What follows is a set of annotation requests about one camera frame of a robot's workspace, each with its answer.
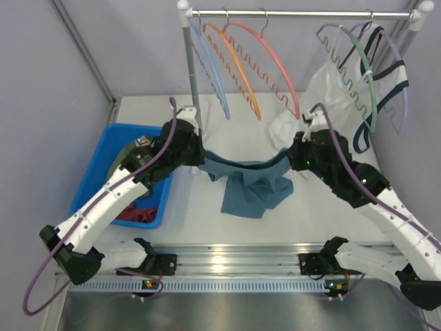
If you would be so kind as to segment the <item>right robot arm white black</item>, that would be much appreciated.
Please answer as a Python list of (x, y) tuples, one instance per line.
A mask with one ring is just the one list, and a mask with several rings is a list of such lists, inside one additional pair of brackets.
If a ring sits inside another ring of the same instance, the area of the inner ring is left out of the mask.
[(343, 237), (327, 240), (303, 258), (304, 272), (360, 272), (384, 281), (423, 310), (440, 307), (440, 241), (408, 211), (389, 181), (372, 165), (354, 161), (347, 140), (320, 130), (304, 140), (295, 134), (287, 150), (292, 170), (308, 170), (392, 242), (400, 255), (381, 253)]

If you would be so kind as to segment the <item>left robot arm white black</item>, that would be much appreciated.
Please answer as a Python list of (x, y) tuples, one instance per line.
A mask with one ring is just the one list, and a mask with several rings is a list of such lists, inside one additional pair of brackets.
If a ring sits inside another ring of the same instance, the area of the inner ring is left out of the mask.
[(127, 268), (153, 271), (156, 252), (141, 238), (97, 250), (100, 234), (126, 207), (180, 166), (197, 166), (204, 159), (200, 129), (194, 119), (167, 122), (150, 144), (140, 146), (114, 171), (108, 182), (68, 220), (45, 226), (39, 233), (52, 257), (75, 285), (95, 274)]

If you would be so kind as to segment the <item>teal tank top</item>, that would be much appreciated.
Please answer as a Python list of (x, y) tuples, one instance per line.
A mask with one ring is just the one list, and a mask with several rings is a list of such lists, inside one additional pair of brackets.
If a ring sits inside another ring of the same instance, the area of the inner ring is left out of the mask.
[(294, 192), (292, 181), (285, 177), (291, 164), (284, 150), (266, 161), (244, 162), (207, 151), (198, 168), (213, 182), (227, 179), (220, 209), (223, 214), (260, 219), (266, 210), (275, 209)]

